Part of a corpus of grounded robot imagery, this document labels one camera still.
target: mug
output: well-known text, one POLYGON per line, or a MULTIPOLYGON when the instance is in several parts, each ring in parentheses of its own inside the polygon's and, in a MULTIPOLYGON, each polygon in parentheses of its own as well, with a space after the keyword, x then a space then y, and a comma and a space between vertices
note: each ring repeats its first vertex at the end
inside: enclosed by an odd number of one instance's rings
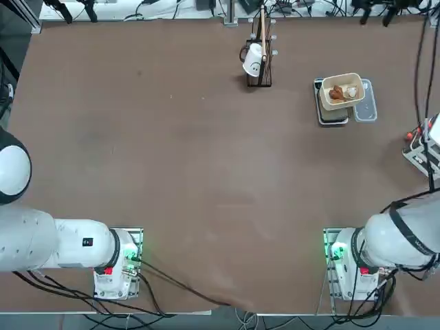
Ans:
POLYGON ((261 60, 263 58, 262 52, 262 47, 259 43, 251 43, 249 49, 246 47, 241 49, 240 59, 241 62, 243 62, 243 69, 248 75, 252 77, 259 76, 261 60), (241 57, 241 53, 243 53, 244 50, 247 50, 247 52, 245 58, 243 59, 241 57))

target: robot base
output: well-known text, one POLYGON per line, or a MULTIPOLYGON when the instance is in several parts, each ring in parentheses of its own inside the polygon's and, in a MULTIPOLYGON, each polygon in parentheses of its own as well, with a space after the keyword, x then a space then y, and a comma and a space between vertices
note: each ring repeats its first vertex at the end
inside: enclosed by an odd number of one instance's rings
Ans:
POLYGON ((128 256, 141 259, 144 230, 142 228, 112 228, 120 240, 120 251, 116 264, 104 274, 93 271, 95 289, 93 295, 101 299, 135 298, 139 295, 140 263, 128 256))
MULTIPOLYGON (((352 252, 352 236, 355 228, 326 228, 324 230, 324 247, 327 259, 327 274, 329 278, 330 293, 332 299, 332 308, 334 307, 334 298, 344 300, 365 300, 378 284, 379 273, 365 273, 361 267, 358 267, 352 252), (353 293, 357 270, 356 289, 353 293)), ((363 242, 362 232, 356 239, 357 249, 363 242)))

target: black clamp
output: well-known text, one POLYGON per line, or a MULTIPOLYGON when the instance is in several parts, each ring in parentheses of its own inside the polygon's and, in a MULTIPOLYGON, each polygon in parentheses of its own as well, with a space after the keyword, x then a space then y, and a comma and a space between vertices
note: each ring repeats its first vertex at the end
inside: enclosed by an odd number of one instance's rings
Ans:
POLYGON ((85 12, 89 15, 90 21, 92 23, 96 23, 98 21, 98 17, 94 11, 94 0, 77 0, 77 2, 81 2, 84 5, 85 12))
POLYGON ((60 0, 44 0, 44 4, 47 7, 51 7, 53 10, 59 12, 67 24, 70 24, 73 21, 72 16, 66 5, 64 3, 61 3, 60 0))

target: clear plastic lid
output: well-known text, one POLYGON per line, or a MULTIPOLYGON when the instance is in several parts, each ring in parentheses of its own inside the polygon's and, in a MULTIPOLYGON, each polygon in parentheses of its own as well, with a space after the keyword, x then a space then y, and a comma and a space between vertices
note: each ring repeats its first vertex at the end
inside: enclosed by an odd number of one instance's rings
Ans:
POLYGON ((357 122, 374 122, 377 119, 376 102, 374 99, 373 86, 368 79, 362 79, 365 89, 365 98, 353 107, 357 122))

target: white cylinder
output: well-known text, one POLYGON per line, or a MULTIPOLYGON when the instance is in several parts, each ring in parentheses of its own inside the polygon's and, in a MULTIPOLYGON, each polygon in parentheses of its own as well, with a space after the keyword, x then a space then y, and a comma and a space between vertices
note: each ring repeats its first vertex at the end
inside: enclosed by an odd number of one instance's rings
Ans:
POLYGON ((57 241, 50 214, 14 205, 0 206, 0 272, 40 268, 57 241))
POLYGON ((100 267, 115 253, 109 228, 88 219, 55 219, 58 245, 42 268, 100 267))

